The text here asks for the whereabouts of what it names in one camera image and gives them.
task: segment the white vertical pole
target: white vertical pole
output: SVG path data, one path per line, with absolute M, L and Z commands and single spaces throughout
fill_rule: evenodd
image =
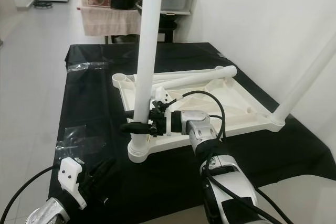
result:
M 142 0 L 134 122 L 148 123 L 160 10 L 161 0 Z M 132 134 L 128 152 L 131 161 L 145 161 L 148 155 L 147 135 Z
M 329 42 L 325 45 L 323 50 L 317 56 L 315 61 L 311 64 L 308 70 L 304 73 L 298 83 L 287 94 L 285 100 L 277 107 L 270 119 L 273 123 L 284 125 L 285 119 L 290 111 L 294 108 L 297 102 L 314 83 L 316 77 L 328 64 L 330 59 L 336 54 L 336 34 L 332 36 Z

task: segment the floor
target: floor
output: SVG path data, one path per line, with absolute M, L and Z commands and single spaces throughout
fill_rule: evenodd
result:
M 23 19 L 25 12 L 18 12 L 14 0 L 0 0 L 0 39 L 5 40 Z
M 16 190 L 52 164 L 71 44 L 102 44 L 84 35 L 77 0 L 21 13 L 0 49 L 0 214 Z M 44 175 L 13 204 L 7 224 L 24 223 L 48 193 Z

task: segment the white pipe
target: white pipe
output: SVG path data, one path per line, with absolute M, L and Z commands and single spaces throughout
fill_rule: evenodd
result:
M 188 76 L 198 76 L 199 74 L 203 73 L 172 73 L 172 74 L 155 74 L 153 76 L 153 80 L 155 81 L 164 81 L 164 80 L 171 80 L 171 79 L 178 79 L 184 78 Z
M 161 0 L 142 0 L 134 122 L 148 123 L 160 11 Z M 132 134 L 128 145 L 131 161 L 143 162 L 148 149 L 147 135 Z
M 163 87 L 164 89 L 170 89 L 175 87 L 180 87 L 184 85 L 190 85 L 202 81 L 213 80 L 217 78 L 233 77 L 237 74 L 237 69 L 235 66 L 228 66 L 222 69 L 214 70 L 211 72 L 200 73 L 188 77 L 178 78 L 170 81 L 165 81 L 153 85 L 153 90 L 158 87 Z
M 330 59 L 336 54 L 336 34 L 332 36 L 323 50 L 317 56 L 315 61 L 310 65 L 308 70 L 303 74 L 301 79 L 287 94 L 285 100 L 277 107 L 273 114 L 269 116 L 271 121 L 278 125 L 284 125 L 285 119 L 297 102 L 314 83 L 319 73 L 328 64 Z

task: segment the plastic container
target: plastic container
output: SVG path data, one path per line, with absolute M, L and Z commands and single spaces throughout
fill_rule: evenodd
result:
M 162 0 L 161 12 L 174 14 L 190 14 L 192 0 Z

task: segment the black tablecloth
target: black tablecloth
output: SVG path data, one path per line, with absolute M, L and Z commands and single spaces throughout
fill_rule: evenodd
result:
M 202 204 L 199 175 L 192 149 L 181 147 L 151 154 L 141 164 L 128 159 L 130 135 L 121 133 L 126 123 L 114 73 L 137 70 L 138 45 L 72 45 L 66 57 L 68 69 L 58 131 L 58 145 L 77 146 L 56 151 L 59 156 L 77 155 L 93 166 L 108 156 L 117 159 L 118 175 L 111 181 L 105 207 L 91 205 L 76 223 L 139 223 Z M 84 62 L 105 62 L 84 64 Z M 155 72 L 208 69 L 232 65 L 209 43 L 158 44 Z M 235 77 L 269 111 L 277 103 L 242 71 Z M 241 169 L 256 186 L 312 174 L 336 180 L 332 154 L 294 117 L 278 133 L 259 131 L 227 139 L 227 146 Z M 49 195 L 60 190 L 53 172 Z

